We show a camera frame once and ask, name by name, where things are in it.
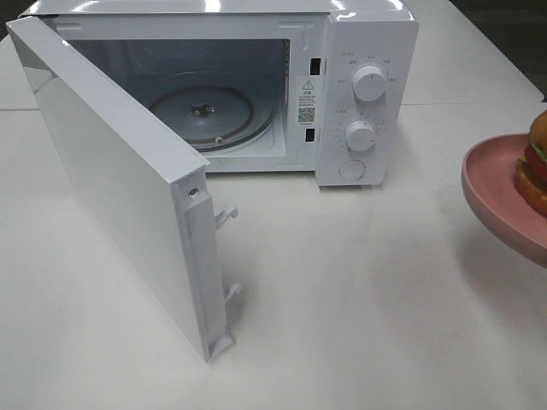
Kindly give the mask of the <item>white microwave oven body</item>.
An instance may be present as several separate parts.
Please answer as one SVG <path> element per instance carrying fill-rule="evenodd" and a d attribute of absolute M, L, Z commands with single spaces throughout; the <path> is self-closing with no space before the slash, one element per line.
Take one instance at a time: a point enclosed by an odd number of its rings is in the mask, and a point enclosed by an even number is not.
<path fill-rule="evenodd" d="M 17 20 L 25 17 L 44 21 L 148 110 L 200 85 L 272 99 L 273 119 L 256 137 L 192 147 L 205 172 L 304 171 L 320 186 L 382 182 L 419 30 L 398 1 L 38 1 Z M 369 63 L 386 70 L 387 87 L 362 102 L 351 76 Z M 377 133 L 365 152 L 345 142 L 359 120 Z M 348 160 L 365 164 L 362 179 L 340 176 Z"/>

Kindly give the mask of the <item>glass microwave turntable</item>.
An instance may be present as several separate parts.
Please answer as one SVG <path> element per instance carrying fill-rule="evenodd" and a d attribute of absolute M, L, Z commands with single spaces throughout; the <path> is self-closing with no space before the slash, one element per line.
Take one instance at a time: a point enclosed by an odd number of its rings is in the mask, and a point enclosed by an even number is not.
<path fill-rule="evenodd" d="M 275 114 L 268 97 L 231 87 L 184 87 L 159 98 L 149 110 L 200 152 L 227 149 L 263 132 Z"/>

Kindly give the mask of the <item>round white door button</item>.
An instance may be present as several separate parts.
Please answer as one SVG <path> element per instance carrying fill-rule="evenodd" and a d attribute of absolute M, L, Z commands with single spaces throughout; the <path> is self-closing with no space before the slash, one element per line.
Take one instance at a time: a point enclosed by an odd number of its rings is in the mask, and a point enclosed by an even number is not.
<path fill-rule="evenodd" d="M 345 161 L 339 168 L 340 176 L 348 180 L 362 179 L 365 172 L 365 164 L 359 160 Z"/>

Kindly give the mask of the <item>pink round plate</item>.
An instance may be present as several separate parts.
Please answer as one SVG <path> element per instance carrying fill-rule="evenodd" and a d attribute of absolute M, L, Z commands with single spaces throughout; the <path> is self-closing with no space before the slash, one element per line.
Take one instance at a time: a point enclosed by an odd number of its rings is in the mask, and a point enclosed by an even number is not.
<path fill-rule="evenodd" d="M 462 191 L 480 222 L 511 249 L 546 266 L 546 217 L 515 188 L 517 160 L 528 137 L 513 133 L 475 144 L 462 162 Z"/>

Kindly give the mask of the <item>upper white power knob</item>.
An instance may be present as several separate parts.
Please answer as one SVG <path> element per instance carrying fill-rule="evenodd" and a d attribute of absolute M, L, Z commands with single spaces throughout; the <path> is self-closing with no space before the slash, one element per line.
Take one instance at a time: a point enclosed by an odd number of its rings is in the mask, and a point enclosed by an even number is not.
<path fill-rule="evenodd" d="M 377 63 L 365 64 L 352 74 L 351 85 L 358 100 L 365 103 L 372 102 L 385 94 L 386 70 Z"/>

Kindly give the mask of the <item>white microwave door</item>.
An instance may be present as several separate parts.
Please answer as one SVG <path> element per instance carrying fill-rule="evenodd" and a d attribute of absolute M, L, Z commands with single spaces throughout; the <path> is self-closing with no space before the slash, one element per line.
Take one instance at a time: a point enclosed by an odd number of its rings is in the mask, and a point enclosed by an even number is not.
<path fill-rule="evenodd" d="M 79 198 L 203 359 L 232 344 L 206 159 L 36 17 L 8 32 Z"/>

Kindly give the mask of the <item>white timer knob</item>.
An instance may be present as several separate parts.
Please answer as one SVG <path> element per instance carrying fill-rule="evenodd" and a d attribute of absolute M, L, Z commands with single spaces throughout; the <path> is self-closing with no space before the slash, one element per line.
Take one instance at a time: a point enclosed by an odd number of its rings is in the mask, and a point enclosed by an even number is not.
<path fill-rule="evenodd" d="M 369 122 L 359 120 L 349 124 L 344 135 L 348 150 L 365 152 L 375 145 L 377 133 Z"/>

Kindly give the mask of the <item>burger with lettuce and tomato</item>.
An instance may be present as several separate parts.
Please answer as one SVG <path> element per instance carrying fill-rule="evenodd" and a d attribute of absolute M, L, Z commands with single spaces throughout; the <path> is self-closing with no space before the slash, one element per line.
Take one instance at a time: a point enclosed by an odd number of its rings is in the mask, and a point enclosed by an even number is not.
<path fill-rule="evenodd" d="M 515 188 L 536 212 L 546 215 L 546 112 L 531 124 L 527 146 L 516 162 Z"/>

